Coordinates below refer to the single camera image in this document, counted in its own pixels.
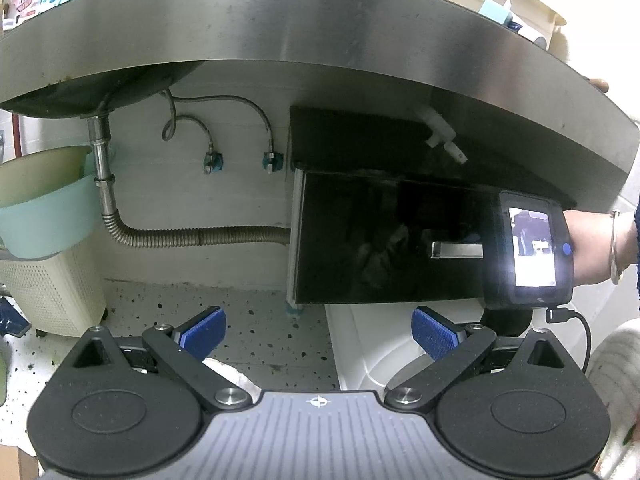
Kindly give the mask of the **navy fleece sleeve forearm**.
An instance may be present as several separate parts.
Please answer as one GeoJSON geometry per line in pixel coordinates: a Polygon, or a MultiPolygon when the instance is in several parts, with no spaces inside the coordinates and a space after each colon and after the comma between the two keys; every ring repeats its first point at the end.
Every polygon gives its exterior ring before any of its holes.
{"type": "Polygon", "coordinates": [[[608,266],[610,280],[614,285],[620,282],[623,273],[638,263],[638,210],[635,212],[621,212],[614,210],[611,214],[612,232],[608,266]]]}

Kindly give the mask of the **person right hand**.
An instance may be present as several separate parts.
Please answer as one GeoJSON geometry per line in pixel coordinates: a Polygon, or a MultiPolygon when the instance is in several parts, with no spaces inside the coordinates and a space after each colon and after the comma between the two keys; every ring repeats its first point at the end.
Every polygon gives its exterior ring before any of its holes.
{"type": "Polygon", "coordinates": [[[573,244],[574,283],[594,285],[620,279],[617,252],[617,214],[567,210],[564,219],[573,244]]]}

